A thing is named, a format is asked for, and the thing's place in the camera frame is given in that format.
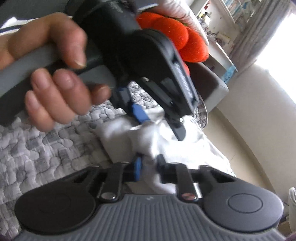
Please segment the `white t-shirt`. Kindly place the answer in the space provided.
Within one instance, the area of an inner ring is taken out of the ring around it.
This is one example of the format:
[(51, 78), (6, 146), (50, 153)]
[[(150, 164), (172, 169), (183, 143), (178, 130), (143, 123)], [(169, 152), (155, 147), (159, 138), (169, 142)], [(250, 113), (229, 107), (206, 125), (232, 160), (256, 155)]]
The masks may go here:
[(97, 134), (113, 163), (131, 162), (137, 153), (143, 155), (140, 180), (128, 183), (135, 194), (175, 193), (173, 184), (162, 184), (157, 173), (156, 157), (162, 154), (168, 163), (182, 163), (189, 169), (208, 165), (234, 176), (229, 160), (212, 144), (197, 121), (184, 117), (186, 136), (179, 141), (164, 119), (160, 108), (147, 109), (149, 120), (138, 124), (133, 118), (122, 115), (100, 123)]

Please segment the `orange knotted cushion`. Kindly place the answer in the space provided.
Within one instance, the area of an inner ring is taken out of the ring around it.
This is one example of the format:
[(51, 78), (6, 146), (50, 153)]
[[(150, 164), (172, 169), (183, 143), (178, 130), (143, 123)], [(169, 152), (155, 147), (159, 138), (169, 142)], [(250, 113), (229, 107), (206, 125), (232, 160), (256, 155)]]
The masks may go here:
[(142, 29), (158, 30), (173, 42), (187, 74), (190, 74), (187, 62), (197, 63), (208, 59), (208, 47), (201, 35), (180, 21), (156, 13), (143, 12), (137, 16), (137, 22)]

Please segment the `beige pillow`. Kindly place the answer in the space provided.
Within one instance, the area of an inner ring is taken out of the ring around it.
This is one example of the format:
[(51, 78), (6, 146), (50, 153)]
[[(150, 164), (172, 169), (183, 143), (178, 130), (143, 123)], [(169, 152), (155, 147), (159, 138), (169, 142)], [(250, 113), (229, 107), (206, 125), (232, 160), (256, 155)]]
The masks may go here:
[(158, 6), (150, 8), (147, 11), (179, 20), (181, 23), (185, 24), (186, 26), (197, 32), (202, 37), (205, 44), (207, 46), (209, 45), (209, 41), (205, 31), (203, 30), (193, 11), (185, 1), (159, 1)]

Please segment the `grey checked quilt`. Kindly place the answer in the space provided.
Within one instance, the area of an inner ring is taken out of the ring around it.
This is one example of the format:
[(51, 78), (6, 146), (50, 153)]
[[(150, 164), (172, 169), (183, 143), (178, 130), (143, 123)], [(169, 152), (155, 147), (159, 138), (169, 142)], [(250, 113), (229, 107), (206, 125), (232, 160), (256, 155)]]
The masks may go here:
[(22, 194), (89, 166), (110, 166), (99, 126), (124, 114), (106, 101), (48, 133), (30, 125), (24, 112), (1, 127), (1, 239), (20, 232), (14, 206)]

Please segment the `white desk with shelves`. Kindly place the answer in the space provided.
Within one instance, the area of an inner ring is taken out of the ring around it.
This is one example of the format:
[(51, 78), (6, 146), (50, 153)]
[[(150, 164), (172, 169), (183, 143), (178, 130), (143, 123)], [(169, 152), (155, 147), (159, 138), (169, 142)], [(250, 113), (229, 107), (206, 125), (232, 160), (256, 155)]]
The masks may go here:
[(237, 69), (230, 57), (236, 38), (254, 14), (252, 1), (188, 1), (209, 41), (204, 64), (227, 83)]

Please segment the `grey curtain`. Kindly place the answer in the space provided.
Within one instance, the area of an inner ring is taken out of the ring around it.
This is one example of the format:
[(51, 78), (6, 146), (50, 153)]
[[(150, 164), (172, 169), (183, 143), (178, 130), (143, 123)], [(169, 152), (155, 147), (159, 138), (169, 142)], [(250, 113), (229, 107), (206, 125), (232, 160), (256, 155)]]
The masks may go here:
[(236, 38), (230, 53), (230, 59), (238, 72), (243, 72), (255, 62), (291, 7), (291, 1), (261, 2), (245, 30)]

